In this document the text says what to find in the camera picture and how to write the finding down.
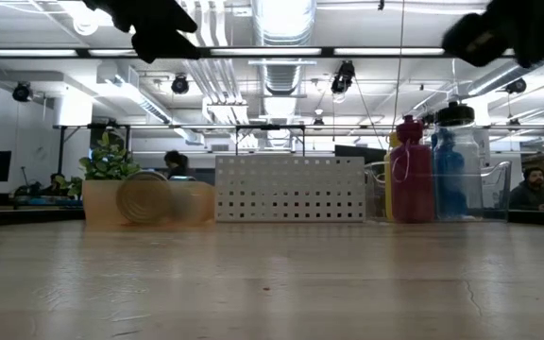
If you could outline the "person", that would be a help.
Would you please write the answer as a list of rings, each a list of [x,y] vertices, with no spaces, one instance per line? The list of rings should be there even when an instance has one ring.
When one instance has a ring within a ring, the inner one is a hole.
[[[511,210],[544,211],[544,172],[539,167],[524,170],[523,181],[511,191]]]
[[[42,196],[68,196],[69,189],[63,188],[65,176],[62,173],[54,173],[50,176],[50,184],[40,191]]]
[[[164,162],[168,169],[168,179],[189,176],[188,157],[179,153],[177,150],[168,151],[164,156]]]

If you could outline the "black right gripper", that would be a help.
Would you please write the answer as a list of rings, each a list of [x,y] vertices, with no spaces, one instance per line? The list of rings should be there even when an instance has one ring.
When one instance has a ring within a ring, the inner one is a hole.
[[[528,68],[544,60],[544,0],[492,0],[484,14],[467,14],[451,26],[441,47],[475,67],[511,49]]]

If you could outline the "white round pillar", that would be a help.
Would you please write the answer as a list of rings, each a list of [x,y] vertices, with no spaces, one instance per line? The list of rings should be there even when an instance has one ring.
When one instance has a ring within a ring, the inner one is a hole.
[[[474,141],[479,146],[480,165],[482,168],[488,167],[491,159],[489,130],[476,128],[473,136]]]

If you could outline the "green artificial plant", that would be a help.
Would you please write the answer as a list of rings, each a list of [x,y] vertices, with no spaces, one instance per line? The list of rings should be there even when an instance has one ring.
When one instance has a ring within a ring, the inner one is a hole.
[[[73,198],[82,198],[82,186],[86,180],[122,180],[141,170],[124,143],[119,141],[119,136],[111,130],[101,134],[95,148],[87,157],[79,159],[78,165],[82,176],[69,179],[63,175],[54,176],[54,183]]]

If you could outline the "yellow plastic squeeze bottle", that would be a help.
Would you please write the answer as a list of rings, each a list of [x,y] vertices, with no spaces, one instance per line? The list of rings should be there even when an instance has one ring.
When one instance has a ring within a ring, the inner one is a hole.
[[[392,207],[392,165],[391,165],[391,152],[394,148],[400,146],[400,141],[397,137],[396,132],[391,132],[388,136],[388,151],[386,152],[383,162],[384,162],[384,203],[385,203],[385,213],[388,220],[392,221],[393,217],[393,207]]]

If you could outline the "white perforated metal basket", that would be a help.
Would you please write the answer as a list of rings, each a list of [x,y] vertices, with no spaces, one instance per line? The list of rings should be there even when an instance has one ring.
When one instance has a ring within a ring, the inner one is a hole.
[[[366,219],[358,157],[218,156],[215,219],[222,223],[335,223]]]

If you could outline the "black ceiling light rail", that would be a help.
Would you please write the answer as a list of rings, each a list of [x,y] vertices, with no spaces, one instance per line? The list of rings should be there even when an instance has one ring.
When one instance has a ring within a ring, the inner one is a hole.
[[[443,59],[449,58],[439,47],[199,47],[205,59]],[[137,59],[128,48],[0,48],[2,59]]]

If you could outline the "blue plastic squeeze bottle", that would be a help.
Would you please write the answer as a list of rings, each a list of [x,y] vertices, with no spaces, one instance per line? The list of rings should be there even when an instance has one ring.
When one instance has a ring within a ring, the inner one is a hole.
[[[455,134],[452,131],[441,128],[434,137],[433,174],[437,217],[456,219],[468,209],[463,184],[465,159],[455,150]]]

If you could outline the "blue solid white tuna can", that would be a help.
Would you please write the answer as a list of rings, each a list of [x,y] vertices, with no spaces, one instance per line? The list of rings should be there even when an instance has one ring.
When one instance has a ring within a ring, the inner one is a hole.
[[[158,224],[171,211],[171,190],[167,178],[151,171],[140,171],[124,179],[116,192],[119,212],[134,224]]]

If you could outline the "black aluminium table frame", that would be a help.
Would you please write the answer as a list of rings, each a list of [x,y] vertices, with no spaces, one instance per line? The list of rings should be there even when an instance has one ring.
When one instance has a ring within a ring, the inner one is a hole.
[[[51,223],[60,221],[84,220],[82,210],[0,210],[0,227]]]
[[[510,223],[544,226],[544,211],[512,210],[508,213]]]

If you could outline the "clear bottle with black cap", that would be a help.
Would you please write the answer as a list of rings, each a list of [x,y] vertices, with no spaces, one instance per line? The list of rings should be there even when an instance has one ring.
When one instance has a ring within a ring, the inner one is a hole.
[[[455,134],[455,150],[460,152],[465,159],[463,184],[467,198],[467,212],[463,216],[470,209],[483,207],[479,146],[474,141],[474,123],[474,109],[458,102],[450,102],[446,108],[439,110],[434,118],[433,153],[435,133],[441,128],[446,128]]]

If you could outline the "clear plastic tray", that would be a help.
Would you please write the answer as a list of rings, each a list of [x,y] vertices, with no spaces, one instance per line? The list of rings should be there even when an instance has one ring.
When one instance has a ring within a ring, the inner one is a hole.
[[[378,161],[365,165],[365,212],[369,220],[392,222],[386,207],[384,168],[388,162]],[[508,220],[509,189],[511,185],[510,161],[502,161],[495,166],[482,169],[483,207],[470,209],[463,217],[454,217],[450,222],[482,222]]]

